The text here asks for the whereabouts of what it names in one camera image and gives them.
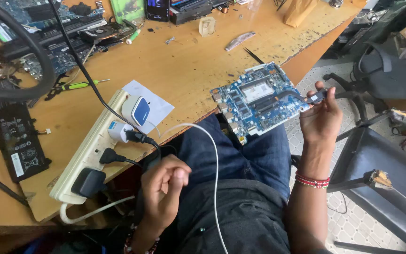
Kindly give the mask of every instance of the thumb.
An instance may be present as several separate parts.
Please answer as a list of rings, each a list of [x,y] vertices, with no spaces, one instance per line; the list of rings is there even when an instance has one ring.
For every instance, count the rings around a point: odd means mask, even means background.
[[[184,186],[184,178],[185,178],[186,172],[184,169],[177,168],[173,172],[173,176],[170,178],[169,181],[169,188],[167,190],[167,194],[165,195],[164,199],[162,199],[161,202],[164,202],[164,205],[166,207],[173,207],[173,208],[178,208],[178,205],[180,203],[180,194],[181,190],[183,189]]]
[[[331,87],[327,91],[327,98],[325,99],[325,102],[326,102],[326,105],[327,105],[327,108],[329,111],[339,110],[338,103],[336,102],[336,99],[335,99],[335,91],[336,91],[336,87]]]

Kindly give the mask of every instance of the screwdriver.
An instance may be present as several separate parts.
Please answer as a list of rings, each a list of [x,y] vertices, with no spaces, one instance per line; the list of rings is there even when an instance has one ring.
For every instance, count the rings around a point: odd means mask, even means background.
[[[131,43],[133,43],[133,40],[139,35],[140,33],[140,29],[144,26],[144,23],[142,23],[139,28],[128,38],[126,39],[126,43],[128,43],[129,45],[131,45]]]
[[[98,84],[100,82],[105,82],[105,81],[110,81],[110,79],[103,79],[103,80],[94,80],[93,83],[94,84]],[[89,85],[89,82],[79,82],[79,83],[74,83],[74,84],[67,84],[64,86],[59,86],[58,90],[72,90],[72,89],[78,89],[78,88],[83,88]]]

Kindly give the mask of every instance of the white charger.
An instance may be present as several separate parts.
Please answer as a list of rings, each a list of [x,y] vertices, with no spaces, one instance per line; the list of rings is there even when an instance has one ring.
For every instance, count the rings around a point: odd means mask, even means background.
[[[132,130],[133,127],[127,123],[120,123],[117,121],[113,121],[110,123],[109,128],[107,129],[107,132],[109,133],[109,136],[116,141],[122,141],[127,143],[128,139],[126,138],[126,131]]]
[[[121,114],[131,124],[143,126],[150,113],[150,106],[142,96],[130,95],[121,106]]]

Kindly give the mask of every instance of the hand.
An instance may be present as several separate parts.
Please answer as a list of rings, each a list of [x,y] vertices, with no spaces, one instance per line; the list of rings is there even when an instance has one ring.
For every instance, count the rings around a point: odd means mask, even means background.
[[[324,88],[324,83],[317,81],[315,86],[319,91]],[[307,96],[311,97],[315,93],[309,91]],[[311,109],[300,114],[303,140],[310,144],[323,141],[334,143],[342,122],[342,111],[335,101],[335,88],[331,87],[327,91],[326,99],[310,107]]]
[[[191,169],[174,155],[164,157],[141,177],[149,227],[163,231],[178,213],[181,189],[189,183]]]

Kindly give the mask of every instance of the black chair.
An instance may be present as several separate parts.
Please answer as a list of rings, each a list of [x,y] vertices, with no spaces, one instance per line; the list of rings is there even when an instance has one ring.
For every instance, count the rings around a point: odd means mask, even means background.
[[[336,98],[352,99],[360,116],[357,125],[368,119],[364,102],[373,104],[375,112],[380,113],[388,109],[384,99],[406,99],[406,62],[399,59],[394,39],[381,45],[365,43],[369,47],[353,65],[355,81],[348,82],[335,73],[323,76],[324,80],[334,79],[346,90],[336,94]]]
[[[374,181],[387,172],[390,186]],[[341,191],[406,243],[406,152],[368,127],[357,127],[330,176],[327,192]],[[339,248],[376,254],[406,252],[334,242]]]

